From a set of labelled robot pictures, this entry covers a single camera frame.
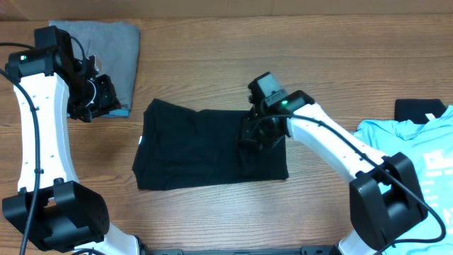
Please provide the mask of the black t-shirt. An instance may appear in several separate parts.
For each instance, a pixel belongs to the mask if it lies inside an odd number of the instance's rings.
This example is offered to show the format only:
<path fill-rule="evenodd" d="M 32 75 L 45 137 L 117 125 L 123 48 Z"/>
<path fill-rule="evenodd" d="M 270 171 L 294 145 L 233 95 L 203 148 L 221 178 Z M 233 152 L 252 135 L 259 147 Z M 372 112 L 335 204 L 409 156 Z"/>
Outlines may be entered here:
<path fill-rule="evenodd" d="M 261 151 L 239 141 L 244 110 L 195 111 L 155 98 L 144 112 L 132 170 L 140 190 L 285 180 L 286 144 Z"/>

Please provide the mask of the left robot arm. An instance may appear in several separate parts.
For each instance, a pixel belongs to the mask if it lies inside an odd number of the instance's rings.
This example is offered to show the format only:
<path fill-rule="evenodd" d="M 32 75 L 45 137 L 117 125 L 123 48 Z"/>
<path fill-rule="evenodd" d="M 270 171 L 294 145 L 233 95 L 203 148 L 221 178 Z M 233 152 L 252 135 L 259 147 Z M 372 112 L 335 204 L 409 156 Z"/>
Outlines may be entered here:
<path fill-rule="evenodd" d="M 139 237 L 111 221 L 103 197 L 80 184 L 71 159 L 67 121 L 85 123 L 120 107 L 110 77 L 92 56 L 75 58 L 77 39 L 54 26 L 34 32 L 1 74 L 12 84 L 21 114 L 22 167 L 4 217 L 22 245 L 73 254 L 145 254 Z"/>

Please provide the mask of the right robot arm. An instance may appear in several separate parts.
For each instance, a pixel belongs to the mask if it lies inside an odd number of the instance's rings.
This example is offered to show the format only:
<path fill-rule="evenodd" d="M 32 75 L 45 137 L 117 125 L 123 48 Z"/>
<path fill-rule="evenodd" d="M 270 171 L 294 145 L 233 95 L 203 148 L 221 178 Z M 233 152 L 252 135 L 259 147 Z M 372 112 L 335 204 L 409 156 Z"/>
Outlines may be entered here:
<path fill-rule="evenodd" d="M 389 157 L 361 142 L 301 90 L 286 92 L 266 72 L 249 85 L 252 104 L 243 119 L 241 143 L 264 150 L 288 136 L 322 158 L 349 186 L 352 232 L 333 246 L 304 254 L 375 254 L 428 216 L 412 161 Z"/>

